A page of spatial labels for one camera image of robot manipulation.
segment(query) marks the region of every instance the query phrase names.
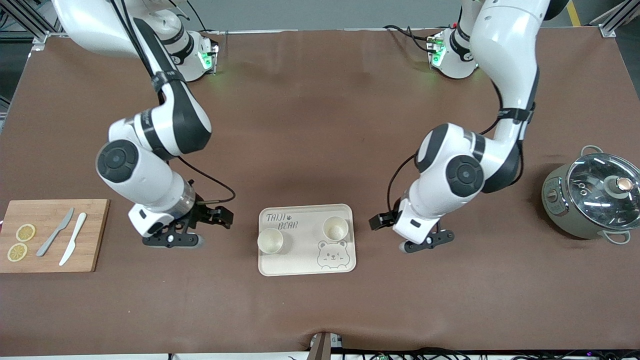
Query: knife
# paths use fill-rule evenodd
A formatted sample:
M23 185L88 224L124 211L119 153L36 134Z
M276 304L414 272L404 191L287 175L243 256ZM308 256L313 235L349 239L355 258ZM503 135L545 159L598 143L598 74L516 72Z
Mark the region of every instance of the knife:
M76 249L76 238L78 236L78 233L80 232L80 228L82 228L82 225L84 224L85 219L86 219L86 213L80 213L80 215L78 215L78 220L76 221L76 227L74 228L74 233L71 235L71 239L69 240L69 245L67 245L65 254L62 255L60 264L58 264L59 266L64 265L67 262L67 260L69 260L69 257L71 256L71 254L73 254L74 250Z
M69 222L71 221L71 217L73 215L74 215L74 209L70 208L69 212L67 213L65 218L62 219L62 222L60 223L60 225L58 225L58 227L53 231L53 234L51 234L51 236L47 239L47 241L45 241L45 243L42 244L42 246L38 249L38 252L36 253L36 256L38 256L38 257L43 256L47 252L47 250L49 250L49 247L51 246L51 243L56 238L58 233L60 231L64 230L64 228L66 228L67 225L69 225Z

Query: knife handle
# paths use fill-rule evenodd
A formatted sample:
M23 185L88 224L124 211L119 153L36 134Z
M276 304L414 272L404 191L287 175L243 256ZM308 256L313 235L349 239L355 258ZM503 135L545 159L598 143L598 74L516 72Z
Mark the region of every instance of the knife handle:
M49 250L49 247L51 246L51 243L53 242L53 239L56 238L56 236L58 235L58 233L61 231L61 229L56 229L53 231L53 234L51 234L51 236L47 239L47 241L45 241L44 244L42 244L42 246L38 249L38 252L36 253L36 256L38 257L42 257L44 256L44 254L47 252L47 250Z
M74 228L74 233L71 235L71 240L69 241L75 241L78 233L80 233L80 229L82 229L82 225L84 224L84 221L86 220L86 213L80 213L80 215L78 215L78 220L76 221L76 227Z

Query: table surface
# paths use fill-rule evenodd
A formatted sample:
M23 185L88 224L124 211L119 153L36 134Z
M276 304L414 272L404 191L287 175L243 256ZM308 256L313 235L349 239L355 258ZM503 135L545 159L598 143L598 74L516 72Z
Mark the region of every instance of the table surface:
M0 141L0 213L12 199L112 202L94 273L0 275L0 355L300 350L319 331L351 348L640 347L640 233L621 247L576 240L539 195L586 144L640 163L640 102L615 40L540 31L524 176L444 217L452 243L405 255L398 235L367 220L430 129L493 122L488 77L444 78L410 39L384 31L217 39L218 75L189 84L213 136L186 159L238 196L231 230L199 225L198 250L143 246L131 203L95 173L108 126L157 104L141 63L62 38L31 54ZM227 195L171 165L203 197ZM405 169L393 198L416 176ZM332 203L353 209L352 272L258 272L262 209Z

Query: cooking pot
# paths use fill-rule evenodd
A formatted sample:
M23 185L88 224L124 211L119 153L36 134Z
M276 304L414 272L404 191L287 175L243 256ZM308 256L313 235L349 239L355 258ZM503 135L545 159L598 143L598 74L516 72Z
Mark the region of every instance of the cooking pot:
M587 149L595 152L585 154ZM624 245L640 226L640 170L623 158L587 145L573 163L549 174L542 187L545 211L562 230L584 239ZM612 239L622 235L623 241Z

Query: wooden cutting board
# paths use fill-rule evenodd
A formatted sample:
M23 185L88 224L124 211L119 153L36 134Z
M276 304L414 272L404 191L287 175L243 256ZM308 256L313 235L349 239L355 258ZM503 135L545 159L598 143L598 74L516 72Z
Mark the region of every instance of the wooden cutting board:
M60 225L70 208L74 208L71 221L64 230L60 231L47 253L38 258L36 252ZM0 273L94 271L108 209L109 201L106 199L13 200L9 202L2 231L0 231ZM59 266L58 263L67 249L80 213L86 213L87 216L76 238L76 249L69 260L63 266ZM24 243L29 248L27 256L13 263L7 258L7 252L13 244L19 242L15 232L23 224L34 225L36 234Z

